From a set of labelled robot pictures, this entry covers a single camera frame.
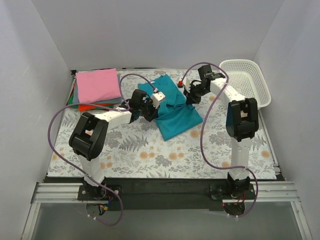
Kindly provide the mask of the teal t-shirt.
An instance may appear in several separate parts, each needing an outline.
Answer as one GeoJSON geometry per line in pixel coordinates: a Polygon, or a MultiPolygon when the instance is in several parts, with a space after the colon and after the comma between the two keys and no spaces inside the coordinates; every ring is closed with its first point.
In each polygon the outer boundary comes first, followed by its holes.
{"type": "Polygon", "coordinates": [[[165,95],[165,100],[158,110],[158,117],[155,119],[165,141],[203,122],[196,108],[186,104],[185,96],[167,74],[152,80],[151,83],[165,95]]]}

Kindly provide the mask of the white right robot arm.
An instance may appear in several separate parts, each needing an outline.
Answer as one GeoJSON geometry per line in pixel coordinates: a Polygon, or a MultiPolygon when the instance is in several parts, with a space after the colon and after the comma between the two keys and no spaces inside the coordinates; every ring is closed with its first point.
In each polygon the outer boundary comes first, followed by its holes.
{"type": "Polygon", "coordinates": [[[199,104],[202,96],[208,93],[215,94],[215,98],[226,105],[225,128],[231,138],[231,164],[225,167],[227,180],[221,191],[237,199],[250,189],[250,177],[254,175],[248,163],[252,138],[259,129],[258,103],[230,86],[229,76],[222,68],[215,73],[213,63],[198,65],[199,80],[187,80],[184,76],[177,85],[183,88],[187,105],[199,104]]]}

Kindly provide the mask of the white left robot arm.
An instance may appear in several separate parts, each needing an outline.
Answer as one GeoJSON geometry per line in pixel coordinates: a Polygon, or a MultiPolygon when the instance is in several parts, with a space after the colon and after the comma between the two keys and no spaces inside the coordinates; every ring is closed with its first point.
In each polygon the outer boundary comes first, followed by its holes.
{"type": "Polygon", "coordinates": [[[154,90],[147,92],[136,89],[131,98],[122,102],[114,110],[99,114],[88,112],[80,116],[71,137],[69,146],[78,156],[85,171],[83,185],[85,191],[95,200],[101,200],[109,193],[106,190],[106,178],[100,167],[100,154],[104,148],[107,132],[121,125],[131,124],[139,117],[148,122],[157,118],[164,93],[154,90]]]}

